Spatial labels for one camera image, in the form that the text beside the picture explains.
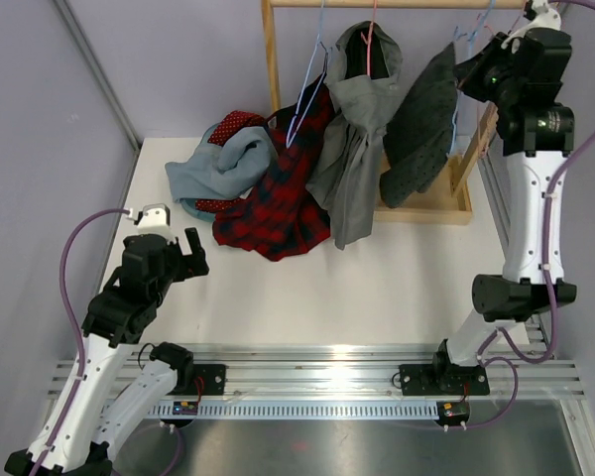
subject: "metal base plate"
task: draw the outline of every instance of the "metal base plate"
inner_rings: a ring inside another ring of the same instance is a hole
[[[447,390],[438,387],[434,379],[431,364],[404,364],[401,372],[401,389],[405,397],[463,396],[465,384],[468,384],[468,396],[486,396],[490,394],[489,381],[485,369],[475,367],[468,376],[453,376],[446,382]]]

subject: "light blue shirt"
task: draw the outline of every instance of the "light blue shirt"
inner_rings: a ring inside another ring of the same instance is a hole
[[[169,162],[166,173],[176,203],[196,199],[232,200],[251,188],[278,154],[262,127],[245,127],[223,147],[207,141],[216,126],[205,132],[185,163]]]

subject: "metal profile rail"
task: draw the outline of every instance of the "metal profile rail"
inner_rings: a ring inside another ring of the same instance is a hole
[[[406,362],[428,362],[435,346],[225,346],[182,344],[194,353],[198,363],[227,366],[225,395],[203,401],[257,402],[392,402],[404,399],[393,387],[391,378]],[[541,355],[543,342],[523,346],[524,352]],[[496,346],[490,356],[504,355],[518,367],[521,400],[583,400],[584,391],[575,365],[567,360],[550,360],[540,365],[525,364],[512,353]],[[72,361],[60,361],[49,397],[56,399],[63,388]],[[140,373],[137,354],[133,354],[113,385],[109,398],[115,398]],[[488,368],[491,395],[471,400],[498,400],[512,391],[511,371],[502,364]],[[437,396],[426,400],[447,400]]]

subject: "light purple wall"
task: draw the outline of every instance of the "light purple wall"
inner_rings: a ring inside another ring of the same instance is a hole
[[[560,101],[573,108],[576,145],[595,130],[595,13],[573,6],[564,29],[573,58]],[[577,302],[562,312],[560,355],[575,360],[595,416],[595,145],[568,173],[562,203],[561,251]]]
[[[70,4],[143,137],[200,136],[234,109],[271,112],[260,0],[71,0]],[[456,25],[473,28],[477,14],[378,10],[377,22],[403,50],[405,89],[451,40]],[[368,9],[326,9],[323,40],[332,46],[346,28],[370,16]],[[489,24],[494,31],[506,30],[517,17],[514,11],[497,11]],[[297,99],[317,19],[317,9],[276,10],[285,105]],[[464,59],[464,40],[459,50]],[[317,64],[321,68],[321,58]],[[474,131],[474,117],[475,113],[465,118],[461,133]]]
[[[0,0],[0,474],[28,446],[58,358],[73,346],[60,303],[63,242],[116,205],[133,153],[48,0]],[[83,315],[112,220],[69,260]]]

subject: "blue hanger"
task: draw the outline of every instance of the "blue hanger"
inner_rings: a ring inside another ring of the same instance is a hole
[[[315,48],[313,48],[313,54],[310,56],[310,61],[308,62],[308,69],[306,70],[306,76],[304,78],[304,83],[301,87],[301,91],[299,92],[299,97],[297,98],[296,114],[294,114],[294,117],[291,119],[291,123],[289,124],[289,131],[287,133],[287,142],[286,142],[287,148],[289,148],[292,145],[292,143],[294,142],[294,139],[296,138],[296,135],[298,134],[299,127],[301,126],[301,123],[304,121],[306,112],[308,112],[308,109],[310,109],[310,105],[312,104],[313,99],[315,98],[315,95],[317,94],[317,91],[319,90],[319,87],[324,82],[324,73],[322,73],[321,78],[319,79],[319,82],[317,83],[317,86],[315,87],[315,91],[313,92],[312,96],[310,97],[308,104],[306,104],[306,108],[304,109],[304,112],[302,113],[301,118],[297,122],[296,129],[293,130],[296,119],[298,118],[299,107],[301,106],[301,101],[304,97],[304,90],[306,89],[306,84],[308,83],[308,77],[310,76],[310,69],[313,66],[313,61],[315,60],[315,55],[317,54],[317,49],[319,47],[324,48],[324,51],[325,51],[324,71],[326,71],[326,69],[328,68],[328,50],[324,46],[324,43],[321,41],[321,30],[322,30],[322,26],[324,23],[324,5],[325,5],[325,3],[326,3],[326,0],[321,0],[321,5],[319,7],[319,27],[317,28],[317,41],[315,42]]]
[[[480,21],[478,22],[478,25],[476,25],[476,28],[474,29],[474,31],[471,34],[467,35],[466,33],[460,33],[460,29],[458,28],[458,26],[454,30],[454,37],[453,37],[454,43],[456,43],[458,40],[460,40],[463,37],[469,36],[469,38],[467,39],[467,58],[468,59],[472,58],[474,44],[476,43],[476,38],[480,34],[481,30],[485,27],[485,22],[487,22],[487,17],[489,17],[489,14],[491,13],[491,11],[494,9],[495,6],[496,6],[496,0],[491,0],[489,2],[489,7],[487,7],[487,10],[485,11],[485,14],[480,17]],[[452,144],[449,148],[448,156],[451,156],[454,154],[454,148],[456,147],[456,120],[458,119],[458,109],[460,108],[461,96],[462,96],[462,92],[458,91],[458,95],[456,96],[456,108],[454,109],[454,114],[452,115]]]

